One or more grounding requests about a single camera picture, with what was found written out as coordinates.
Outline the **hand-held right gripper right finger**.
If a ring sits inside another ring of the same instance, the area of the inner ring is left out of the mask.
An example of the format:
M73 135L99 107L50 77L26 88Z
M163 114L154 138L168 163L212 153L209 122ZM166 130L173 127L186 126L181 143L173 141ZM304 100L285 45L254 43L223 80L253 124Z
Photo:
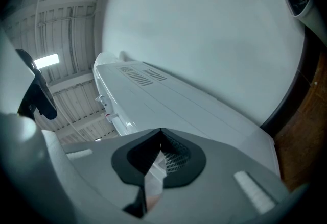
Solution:
M202 173L189 185L164 189L152 210L154 224L238 224L259 216L234 175L247 172L276 203L289 191L281 179L237 148L193 134L167 133L199 146L206 156Z

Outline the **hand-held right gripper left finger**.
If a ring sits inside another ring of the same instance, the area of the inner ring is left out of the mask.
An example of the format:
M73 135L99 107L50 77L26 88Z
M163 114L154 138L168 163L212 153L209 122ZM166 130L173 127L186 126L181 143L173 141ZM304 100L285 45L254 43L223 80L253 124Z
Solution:
M62 145L54 132L43 130L55 173L74 206L78 224L136 224L135 213L153 209L162 194L153 174L140 187L124 183L111 165L113 153L142 133L101 141Z

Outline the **white water dispenser cabinet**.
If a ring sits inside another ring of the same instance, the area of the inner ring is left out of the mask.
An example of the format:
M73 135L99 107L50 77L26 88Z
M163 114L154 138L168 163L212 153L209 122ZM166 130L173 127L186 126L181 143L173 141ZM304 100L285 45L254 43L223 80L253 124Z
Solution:
M118 114L121 136L169 128L236 147L275 174L279 164L272 137L211 95L140 61L100 53L93 67L99 95Z

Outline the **long ceiling lamp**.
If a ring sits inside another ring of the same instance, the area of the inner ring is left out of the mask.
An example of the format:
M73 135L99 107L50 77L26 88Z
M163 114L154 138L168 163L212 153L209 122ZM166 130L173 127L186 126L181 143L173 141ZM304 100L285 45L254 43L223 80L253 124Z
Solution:
M34 63L38 69L42 69L54 64L59 63L59 57L58 54L51 54L39 59L34 60Z

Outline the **beige small bin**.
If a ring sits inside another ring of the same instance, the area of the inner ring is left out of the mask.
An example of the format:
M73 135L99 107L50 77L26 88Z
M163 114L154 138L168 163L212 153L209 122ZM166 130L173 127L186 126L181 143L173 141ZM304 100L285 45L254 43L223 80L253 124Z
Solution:
M327 24L318 10L315 0L285 0L293 18L309 28L327 47Z

